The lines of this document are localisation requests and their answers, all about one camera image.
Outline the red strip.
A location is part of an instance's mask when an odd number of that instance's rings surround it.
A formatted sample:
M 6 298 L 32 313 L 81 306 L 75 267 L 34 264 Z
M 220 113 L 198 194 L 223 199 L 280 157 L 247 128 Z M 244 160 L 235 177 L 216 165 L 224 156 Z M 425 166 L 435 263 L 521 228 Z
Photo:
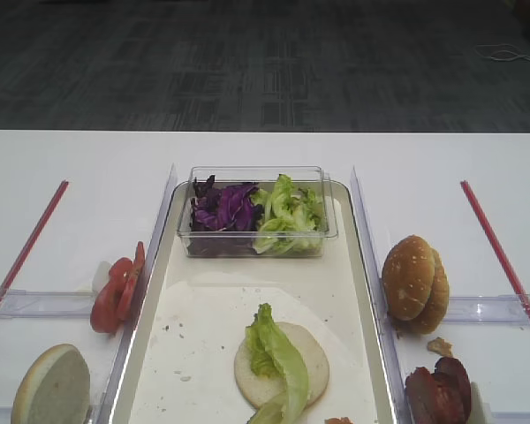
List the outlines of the red strip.
M 34 229 L 32 230 L 29 237 L 27 238 L 25 244 L 21 248 L 14 263 L 11 265 L 3 282 L 0 284 L 0 304 L 2 300 L 4 299 L 5 295 L 8 293 L 9 289 L 11 288 L 11 285 L 14 279 L 16 278 L 22 266 L 24 265 L 28 255 L 30 254 L 32 248 L 34 247 L 35 242 L 41 235 L 42 230 L 44 229 L 45 225 L 48 223 L 48 220 L 50 219 L 51 215 L 55 211 L 58 203 L 61 201 L 68 185 L 69 185 L 69 182 L 67 180 L 62 180 L 60 182 L 57 190 L 55 191 L 54 195 L 50 199 L 47 207 L 42 212 L 40 219 L 38 220 Z
M 508 281 L 511 284 L 511 288 L 513 289 L 516 296 L 519 298 L 524 312 L 526 313 L 528 320 L 530 321 L 530 295 L 525 292 L 524 286 L 520 282 L 516 271 L 512 267 L 511 262 L 502 247 L 502 244 L 496 236 L 495 231 L 491 226 L 469 182 L 467 180 L 462 180 L 460 182 L 460 186 L 469 204 L 471 205 L 473 212 L 475 213 L 481 225 L 481 228 L 486 234 L 488 242 L 491 245 L 493 251 L 495 252 L 496 258 L 498 259 L 504 271 L 504 274 L 506 275 Z

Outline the small food scrap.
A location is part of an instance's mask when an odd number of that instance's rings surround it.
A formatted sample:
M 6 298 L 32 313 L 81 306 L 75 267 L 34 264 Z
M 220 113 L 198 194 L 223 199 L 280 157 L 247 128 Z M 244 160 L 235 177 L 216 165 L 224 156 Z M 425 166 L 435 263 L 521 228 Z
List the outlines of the small food scrap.
M 453 356 L 452 344 L 442 337 L 436 337 L 432 340 L 429 340 L 427 342 L 427 350 L 443 357 Z

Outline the purple cabbage leaves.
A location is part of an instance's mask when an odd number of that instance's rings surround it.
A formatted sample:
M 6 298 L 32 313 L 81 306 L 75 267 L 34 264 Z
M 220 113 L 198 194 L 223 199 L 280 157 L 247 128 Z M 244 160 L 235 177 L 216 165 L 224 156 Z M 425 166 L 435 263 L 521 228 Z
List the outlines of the purple cabbage leaves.
M 254 206 L 250 195 L 258 190 L 253 182 L 215 187 L 215 177 L 193 181 L 190 227 L 193 232 L 217 232 L 193 238 L 188 253 L 195 257 L 253 256 L 253 240 L 249 237 L 226 237 L 227 231 L 252 232 L 262 214 L 262 207 Z

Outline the right lower clear cross rail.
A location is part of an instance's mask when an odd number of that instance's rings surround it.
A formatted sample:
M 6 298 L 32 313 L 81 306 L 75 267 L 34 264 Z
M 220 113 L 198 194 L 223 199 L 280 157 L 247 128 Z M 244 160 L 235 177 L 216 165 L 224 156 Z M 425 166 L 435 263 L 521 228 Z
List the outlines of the right lower clear cross rail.
M 500 413 L 493 412 L 496 424 L 530 424 L 530 413 Z

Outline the right red strip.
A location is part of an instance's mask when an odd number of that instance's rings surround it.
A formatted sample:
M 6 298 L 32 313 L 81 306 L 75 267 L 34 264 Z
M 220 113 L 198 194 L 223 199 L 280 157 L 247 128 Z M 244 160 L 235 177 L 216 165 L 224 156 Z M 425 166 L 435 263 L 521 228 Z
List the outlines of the right red strip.
M 491 245 L 493 251 L 495 252 L 496 258 L 498 259 L 504 271 L 504 274 L 506 275 L 508 281 L 511 284 L 511 288 L 513 289 L 516 296 L 519 298 L 524 312 L 526 313 L 528 320 L 530 321 L 530 295 L 525 292 L 524 286 L 520 282 L 516 271 L 512 267 L 511 262 L 502 247 L 502 244 L 496 236 L 495 231 L 491 226 L 469 182 L 467 180 L 462 180 L 460 182 L 460 186 L 469 204 L 471 205 L 473 212 L 475 213 L 481 225 L 481 228 L 486 234 L 488 242 Z

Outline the bottom bun slice on tray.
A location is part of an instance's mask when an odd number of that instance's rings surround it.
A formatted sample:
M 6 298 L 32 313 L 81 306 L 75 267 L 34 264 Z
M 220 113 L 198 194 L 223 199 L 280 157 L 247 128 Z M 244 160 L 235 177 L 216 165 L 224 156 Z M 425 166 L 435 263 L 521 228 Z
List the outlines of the bottom bun slice on tray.
M 277 325 L 299 351 L 305 362 L 309 380 L 307 406 L 310 406 L 323 395 L 328 386 L 328 358 L 306 328 L 289 322 L 279 322 Z M 234 374 L 241 393 L 257 409 L 278 395 L 284 388 L 284 380 L 281 376 L 258 376 L 251 370 L 250 352 L 246 347 L 246 341 L 240 344 L 236 353 Z

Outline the right upper clear cross rail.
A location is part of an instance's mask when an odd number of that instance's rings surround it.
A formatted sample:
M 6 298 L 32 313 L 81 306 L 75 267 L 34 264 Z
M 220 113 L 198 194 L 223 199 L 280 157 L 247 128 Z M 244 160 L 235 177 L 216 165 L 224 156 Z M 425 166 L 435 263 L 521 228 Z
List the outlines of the right upper clear cross rail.
M 530 326 L 530 295 L 451 297 L 443 323 Z

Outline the silver metal tray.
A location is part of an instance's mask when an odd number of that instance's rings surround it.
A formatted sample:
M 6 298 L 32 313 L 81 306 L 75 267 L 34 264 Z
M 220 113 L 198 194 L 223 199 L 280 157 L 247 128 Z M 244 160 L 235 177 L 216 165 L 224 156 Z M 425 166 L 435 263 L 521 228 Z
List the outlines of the silver metal tray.
M 114 423 L 244 423 L 253 414 L 234 356 L 261 303 L 275 320 L 307 328 L 329 360 L 323 396 L 304 423 L 347 417 L 391 423 L 360 243 L 345 185 L 333 183 L 338 234 L 318 258 L 194 259 L 177 236 L 186 184 L 173 194 Z

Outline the clear plastic salad container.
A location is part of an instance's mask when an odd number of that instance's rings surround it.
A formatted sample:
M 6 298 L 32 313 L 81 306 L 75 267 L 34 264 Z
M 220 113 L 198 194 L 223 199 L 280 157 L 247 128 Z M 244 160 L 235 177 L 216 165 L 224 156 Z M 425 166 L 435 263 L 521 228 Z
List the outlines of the clear plastic salad container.
M 193 258 L 319 257 L 338 235 L 318 166 L 192 168 L 177 234 Z

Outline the green lettuce leaf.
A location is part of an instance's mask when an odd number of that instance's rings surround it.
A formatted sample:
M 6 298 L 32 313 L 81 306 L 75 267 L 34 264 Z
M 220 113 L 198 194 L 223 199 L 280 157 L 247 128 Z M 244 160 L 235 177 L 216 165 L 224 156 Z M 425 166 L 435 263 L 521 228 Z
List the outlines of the green lettuce leaf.
M 251 423 L 293 423 L 305 410 L 309 378 L 305 362 L 285 333 L 275 323 L 270 304 L 259 305 L 254 321 L 246 327 L 245 347 L 251 371 L 257 376 L 282 379 L 281 392 L 264 403 Z

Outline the left upper clear cross rail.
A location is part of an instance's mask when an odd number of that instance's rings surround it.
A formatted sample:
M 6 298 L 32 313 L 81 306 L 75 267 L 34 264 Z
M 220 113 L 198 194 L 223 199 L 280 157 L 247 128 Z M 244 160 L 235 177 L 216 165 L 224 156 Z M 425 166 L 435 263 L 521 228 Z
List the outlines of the left upper clear cross rail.
M 0 319 L 88 318 L 94 303 L 91 291 L 0 289 Z

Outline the white tomato pusher block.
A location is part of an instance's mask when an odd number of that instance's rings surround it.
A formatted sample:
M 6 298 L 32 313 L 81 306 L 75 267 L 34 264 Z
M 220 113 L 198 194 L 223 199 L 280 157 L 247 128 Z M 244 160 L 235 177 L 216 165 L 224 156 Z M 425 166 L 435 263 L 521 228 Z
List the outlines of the white tomato pusher block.
M 92 292 L 98 294 L 104 288 L 104 286 L 109 282 L 110 269 L 111 269 L 111 264 L 109 262 L 101 261 L 99 263 L 98 268 L 95 272 L 95 275 L 91 283 Z

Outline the green lettuce pile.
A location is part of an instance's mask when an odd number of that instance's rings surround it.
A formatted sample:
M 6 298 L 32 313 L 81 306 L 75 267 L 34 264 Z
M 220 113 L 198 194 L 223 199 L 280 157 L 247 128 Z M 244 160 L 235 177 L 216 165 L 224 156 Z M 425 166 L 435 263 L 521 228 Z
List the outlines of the green lettuce pile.
M 292 179 L 280 174 L 270 192 L 259 188 L 250 195 L 254 206 L 262 207 L 256 229 L 260 237 L 254 241 L 257 254 L 305 255 L 319 253 L 319 237 L 272 237 L 266 232 L 317 232 L 323 226 L 323 205 L 313 188 L 297 188 Z

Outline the sesame bun top rear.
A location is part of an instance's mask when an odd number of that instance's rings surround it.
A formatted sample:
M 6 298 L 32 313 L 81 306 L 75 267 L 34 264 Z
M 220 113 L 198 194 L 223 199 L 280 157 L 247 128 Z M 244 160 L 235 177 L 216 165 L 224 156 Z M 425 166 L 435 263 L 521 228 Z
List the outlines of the sesame bun top rear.
M 409 323 L 410 330 L 418 334 L 429 334 L 435 331 L 446 315 L 449 305 L 450 286 L 442 260 L 435 249 L 432 249 L 432 253 L 435 260 L 432 290 L 424 309 Z

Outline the meat scrap on tray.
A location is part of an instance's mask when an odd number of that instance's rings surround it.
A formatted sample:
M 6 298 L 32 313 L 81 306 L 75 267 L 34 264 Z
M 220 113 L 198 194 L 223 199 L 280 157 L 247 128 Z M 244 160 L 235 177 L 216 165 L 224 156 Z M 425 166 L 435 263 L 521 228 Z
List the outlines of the meat scrap on tray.
M 324 424 L 353 424 L 348 417 L 331 417 L 324 420 Z

